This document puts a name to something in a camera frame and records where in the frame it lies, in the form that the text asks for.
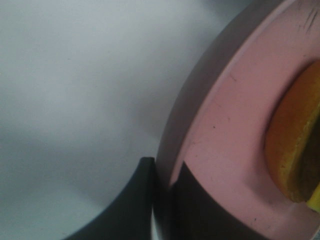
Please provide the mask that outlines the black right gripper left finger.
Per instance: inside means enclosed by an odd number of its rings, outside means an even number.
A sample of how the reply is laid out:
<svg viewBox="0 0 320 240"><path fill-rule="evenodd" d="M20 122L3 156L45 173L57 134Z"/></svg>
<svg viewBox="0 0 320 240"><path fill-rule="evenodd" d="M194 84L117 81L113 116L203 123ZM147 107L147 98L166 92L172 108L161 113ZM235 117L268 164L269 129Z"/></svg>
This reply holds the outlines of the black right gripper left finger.
<svg viewBox="0 0 320 240"><path fill-rule="evenodd" d="M68 240L150 240L155 159L143 157L125 188L100 215Z"/></svg>

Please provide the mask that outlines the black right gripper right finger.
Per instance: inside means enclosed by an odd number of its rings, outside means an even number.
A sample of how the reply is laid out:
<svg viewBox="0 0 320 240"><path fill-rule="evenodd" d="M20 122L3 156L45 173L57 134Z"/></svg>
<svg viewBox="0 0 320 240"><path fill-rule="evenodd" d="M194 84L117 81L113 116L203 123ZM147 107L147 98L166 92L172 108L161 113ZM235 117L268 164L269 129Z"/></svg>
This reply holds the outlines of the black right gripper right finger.
<svg viewBox="0 0 320 240"><path fill-rule="evenodd" d="M221 207L183 164L173 188L173 240L265 240Z"/></svg>

